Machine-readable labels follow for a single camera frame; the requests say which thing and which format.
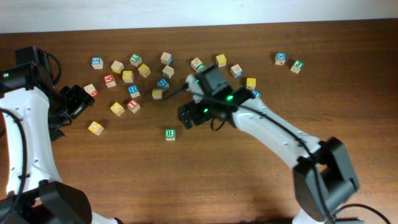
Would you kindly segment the green R block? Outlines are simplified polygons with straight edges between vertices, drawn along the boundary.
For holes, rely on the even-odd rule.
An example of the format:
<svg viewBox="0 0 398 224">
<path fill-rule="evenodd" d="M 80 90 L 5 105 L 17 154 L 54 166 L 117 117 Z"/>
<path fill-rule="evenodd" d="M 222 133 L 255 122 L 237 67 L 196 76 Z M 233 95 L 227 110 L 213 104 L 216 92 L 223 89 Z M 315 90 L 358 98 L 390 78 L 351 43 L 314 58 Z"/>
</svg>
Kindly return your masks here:
<svg viewBox="0 0 398 224">
<path fill-rule="evenodd" d="M 166 129 L 165 130 L 165 140 L 166 141 L 174 141 L 176 138 L 176 132 L 174 129 Z"/>
</svg>

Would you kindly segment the yellow S block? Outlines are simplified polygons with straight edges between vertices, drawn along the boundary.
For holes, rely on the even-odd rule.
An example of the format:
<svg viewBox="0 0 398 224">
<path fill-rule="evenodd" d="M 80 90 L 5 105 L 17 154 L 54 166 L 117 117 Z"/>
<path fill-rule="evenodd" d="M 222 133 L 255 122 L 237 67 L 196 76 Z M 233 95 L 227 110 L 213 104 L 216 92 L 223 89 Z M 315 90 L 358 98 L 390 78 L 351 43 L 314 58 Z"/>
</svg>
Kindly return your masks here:
<svg viewBox="0 0 398 224">
<path fill-rule="evenodd" d="M 139 71 L 139 74 L 142 75 L 144 78 L 147 78 L 150 75 L 150 68 L 144 63 L 142 63 L 138 67 L 138 71 Z"/>
</svg>

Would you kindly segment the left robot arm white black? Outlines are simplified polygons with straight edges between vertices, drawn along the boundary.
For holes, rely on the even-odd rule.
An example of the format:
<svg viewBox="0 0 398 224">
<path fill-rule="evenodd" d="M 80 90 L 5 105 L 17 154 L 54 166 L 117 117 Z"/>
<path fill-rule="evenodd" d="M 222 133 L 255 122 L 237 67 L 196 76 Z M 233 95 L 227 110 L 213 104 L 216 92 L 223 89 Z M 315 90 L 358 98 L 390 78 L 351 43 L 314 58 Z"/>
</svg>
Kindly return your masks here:
<svg viewBox="0 0 398 224">
<path fill-rule="evenodd" d="M 56 89 L 54 55 L 34 46 L 15 52 L 16 66 L 1 71 L 1 114 L 9 153 L 1 223 L 120 223 L 91 209 L 81 190 L 63 183 L 52 142 L 94 98 L 82 87 Z"/>
</svg>

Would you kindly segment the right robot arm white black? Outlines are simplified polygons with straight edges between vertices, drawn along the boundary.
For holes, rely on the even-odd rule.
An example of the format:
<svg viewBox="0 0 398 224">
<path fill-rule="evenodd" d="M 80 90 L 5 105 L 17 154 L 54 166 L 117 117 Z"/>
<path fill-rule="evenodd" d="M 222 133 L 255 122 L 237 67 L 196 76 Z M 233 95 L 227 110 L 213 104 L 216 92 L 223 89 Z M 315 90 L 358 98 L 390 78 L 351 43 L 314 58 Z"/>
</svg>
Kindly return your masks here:
<svg viewBox="0 0 398 224">
<path fill-rule="evenodd" d="M 322 141 L 271 111 L 254 93 L 236 90 L 212 65 L 189 74 L 182 91 L 193 100 L 178 109 L 186 129 L 218 120 L 254 137 L 293 172 L 295 198 L 301 207 L 294 223 L 333 223 L 334 213 L 359 190 L 359 180 L 345 145 Z"/>
</svg>

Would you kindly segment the wood block red side left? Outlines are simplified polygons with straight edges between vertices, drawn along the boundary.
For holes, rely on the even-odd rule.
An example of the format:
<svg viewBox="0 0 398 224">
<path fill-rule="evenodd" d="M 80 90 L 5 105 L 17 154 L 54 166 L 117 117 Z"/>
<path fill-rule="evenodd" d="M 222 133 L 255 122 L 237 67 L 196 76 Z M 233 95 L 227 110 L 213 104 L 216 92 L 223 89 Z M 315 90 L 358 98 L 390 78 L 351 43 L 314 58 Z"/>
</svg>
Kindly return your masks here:
<svg viewBox="0 0 398 224">
<path fill-rule="evenodd" d="M 98 91 L 96 90 L 96 88 L 93 84 L 84 86 L 84 90 L 87 92 L 87 94 L 89 94 L 92 97 L 98 95 Z"/>
</svg>

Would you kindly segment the red Y block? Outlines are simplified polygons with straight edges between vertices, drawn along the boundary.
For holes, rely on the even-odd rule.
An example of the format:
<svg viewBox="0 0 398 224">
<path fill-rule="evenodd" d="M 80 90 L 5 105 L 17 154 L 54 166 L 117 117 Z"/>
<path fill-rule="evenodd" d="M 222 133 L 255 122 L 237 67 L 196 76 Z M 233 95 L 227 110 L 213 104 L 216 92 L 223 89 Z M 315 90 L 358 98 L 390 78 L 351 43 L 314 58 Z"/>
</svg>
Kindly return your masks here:
<svg viewBox="0 0 398 224">
<path fill-rule="evenodd" d="M 103 77 L 104 83 L 108 88 L 116 86 L 116 81 L 113 77 L 113 75 L 105 75 Z"/>
</svg>

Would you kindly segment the yellow block centre left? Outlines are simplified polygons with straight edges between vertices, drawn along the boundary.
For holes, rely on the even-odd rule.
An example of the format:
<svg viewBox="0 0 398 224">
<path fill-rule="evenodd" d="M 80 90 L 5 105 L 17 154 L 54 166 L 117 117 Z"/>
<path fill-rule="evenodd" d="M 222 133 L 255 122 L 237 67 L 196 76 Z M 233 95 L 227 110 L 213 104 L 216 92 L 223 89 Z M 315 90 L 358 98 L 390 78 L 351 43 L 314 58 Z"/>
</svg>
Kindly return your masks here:
<svg viewBox="0 0 398 224">
<path fill-rule="evenodd" d="M 152 90 L 152 97 L 154 100 L 161 100 L 163 97 L 163 90 L 156 88 Z"/>
</svg>

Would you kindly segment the blue h block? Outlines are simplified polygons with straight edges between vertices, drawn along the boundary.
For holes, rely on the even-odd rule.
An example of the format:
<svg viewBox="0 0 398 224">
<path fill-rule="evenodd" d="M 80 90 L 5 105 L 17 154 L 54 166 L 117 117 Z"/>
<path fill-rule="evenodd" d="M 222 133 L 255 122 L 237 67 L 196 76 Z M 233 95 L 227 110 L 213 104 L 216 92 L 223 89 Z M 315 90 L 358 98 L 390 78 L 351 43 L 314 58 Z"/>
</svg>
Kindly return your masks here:
<svg viewBox="0 0 398 224">
<path fill-rule="evenodd" d="M 138 96 L 140 96 L 141 94 L 139 93 L 139 89 L 137 87 L 137 85 L 131 85 L 127 88 L 131 98 L 136 98 Z"/>
<path fill-rule="evenodd" d="M 161 80 L 159 80 L 157 82 L 157 86 L 163 91 L 169 89 L 169 83 L 165 78 L 162 78 Z"/>
</svg>

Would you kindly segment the plain wood block green side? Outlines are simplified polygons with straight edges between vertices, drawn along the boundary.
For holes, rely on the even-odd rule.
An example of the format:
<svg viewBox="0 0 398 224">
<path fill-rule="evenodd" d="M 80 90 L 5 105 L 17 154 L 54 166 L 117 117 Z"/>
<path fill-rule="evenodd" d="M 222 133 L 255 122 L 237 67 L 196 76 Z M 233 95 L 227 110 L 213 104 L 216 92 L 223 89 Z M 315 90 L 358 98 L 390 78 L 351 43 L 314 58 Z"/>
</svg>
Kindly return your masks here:
<svg viewBox="0 0 398 224">
<path fill-rule="evenodd" d="M 174 75 L 174 73 L 175 73 L 174 69 L 173 69 L 171 66 L 169 66 L 169 65 L 166 65 L 166 66 L 163 68 L 163 70 L 162 70 L 163 76 L 164 76 L 165 78 L 168 78 L 168 79 L 172 78 L 172 76 Z"/>
</svg>

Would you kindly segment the plain wood block left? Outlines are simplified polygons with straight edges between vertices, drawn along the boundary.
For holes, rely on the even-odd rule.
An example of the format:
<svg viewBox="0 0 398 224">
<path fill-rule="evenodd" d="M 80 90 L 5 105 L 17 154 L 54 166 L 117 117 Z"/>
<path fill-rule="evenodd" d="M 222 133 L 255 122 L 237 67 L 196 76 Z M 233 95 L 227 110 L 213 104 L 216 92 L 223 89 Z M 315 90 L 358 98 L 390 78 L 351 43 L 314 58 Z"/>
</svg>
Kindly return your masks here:
<svg viewBox="0 0 398 224">
<path fill-rule="evenodd" d="M 123 63 L 115 60 L 112 65 L 111 65 L 111 70 L 115 73 L 121 74 L 124 70 L 124 65 Z"/>
</svg>

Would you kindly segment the red I block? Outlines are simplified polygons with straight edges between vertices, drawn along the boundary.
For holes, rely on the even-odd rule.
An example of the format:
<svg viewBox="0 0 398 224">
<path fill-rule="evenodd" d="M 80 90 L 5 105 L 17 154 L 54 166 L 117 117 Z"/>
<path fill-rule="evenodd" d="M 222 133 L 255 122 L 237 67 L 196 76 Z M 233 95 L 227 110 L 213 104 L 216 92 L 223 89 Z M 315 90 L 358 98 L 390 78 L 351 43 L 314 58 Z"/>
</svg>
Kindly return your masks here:
<svg viewBox="0 0 398 224">
<path fill-rule="evenodd" d="M 127 106 L 127 108 L 128 108 L 130 111 L 132 111 L 133 113 L 138 112 L 138 111 L 140 110 L 140 108 L 141 108 L 140 104 L 139 104 L 136 100 L 134 100 L 134 99 L 130 100 L 130 101 L 127 103 L 126 106 Z"/>
</svg>

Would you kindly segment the wood block blue side right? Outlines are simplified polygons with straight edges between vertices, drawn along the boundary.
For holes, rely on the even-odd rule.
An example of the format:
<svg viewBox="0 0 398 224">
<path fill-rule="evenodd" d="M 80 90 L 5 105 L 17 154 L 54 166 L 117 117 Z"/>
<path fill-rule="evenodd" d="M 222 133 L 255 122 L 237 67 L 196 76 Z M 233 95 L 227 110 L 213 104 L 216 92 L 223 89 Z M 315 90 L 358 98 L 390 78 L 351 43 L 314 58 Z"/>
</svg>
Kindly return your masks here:
<svg viewBox="0 0 398 224">
<path fill-rule="evenodd" d="M 243 74 L 243 70 L 241 69 L 241 67 L 239 66 L 239 64 L 233 65 L 233 66 L 230 68 L 230 72 L 231 72 L 231 74 L 232 74 L 232 76 L 233 76 L 234 78 L 238 78 L 238 77 L 240 77 L 240 76 Z"/>
</svg>

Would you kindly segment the yellow block right upper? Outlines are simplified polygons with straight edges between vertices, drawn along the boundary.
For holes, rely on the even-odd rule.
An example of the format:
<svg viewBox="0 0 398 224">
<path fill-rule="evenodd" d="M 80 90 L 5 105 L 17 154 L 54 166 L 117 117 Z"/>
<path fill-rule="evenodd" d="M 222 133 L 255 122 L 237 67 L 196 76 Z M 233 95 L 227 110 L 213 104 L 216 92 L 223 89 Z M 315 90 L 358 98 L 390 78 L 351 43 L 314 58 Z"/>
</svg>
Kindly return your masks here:
<svg viewBox="0 0 398 224">
<path fill-rule="evenodd" d="M 255 90 L 255 88 L 256 88 L 256 79 L 255 78 L 247 78 L 246 79 L 246 88 L 248 90 Z"/>
</svg>

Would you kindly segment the blue X block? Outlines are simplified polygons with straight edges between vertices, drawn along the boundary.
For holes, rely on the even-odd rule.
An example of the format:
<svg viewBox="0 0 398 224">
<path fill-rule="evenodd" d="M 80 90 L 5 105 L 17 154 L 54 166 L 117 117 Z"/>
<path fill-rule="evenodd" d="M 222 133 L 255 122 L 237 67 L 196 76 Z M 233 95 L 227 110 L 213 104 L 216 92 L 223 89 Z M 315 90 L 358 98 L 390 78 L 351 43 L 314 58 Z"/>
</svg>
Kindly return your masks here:
<svg viewBox="0 0 398 224">
<path fill-rule="evenodd" d="M 284 65 L 287 60 L 287 55 L 284 52 L 277 52 L 275 55 L 275 64 Z"/>
</svg>

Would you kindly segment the green J block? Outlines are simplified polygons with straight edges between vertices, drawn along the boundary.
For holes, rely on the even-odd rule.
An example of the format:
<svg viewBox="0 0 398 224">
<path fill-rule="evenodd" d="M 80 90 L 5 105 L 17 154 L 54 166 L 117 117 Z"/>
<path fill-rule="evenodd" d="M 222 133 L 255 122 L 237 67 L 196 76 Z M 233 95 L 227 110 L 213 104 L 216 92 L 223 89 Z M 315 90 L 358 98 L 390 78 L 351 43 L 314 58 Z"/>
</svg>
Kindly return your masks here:
<svg viewBox="0 0 398 224">
<path fill-rule="evenodd" d="M 303 69 L 304 65 L 305 64 L 302 61 L 295 60 L 290 70 L 298 74 L 301 71 L 301 69 Z"/>
</svg>

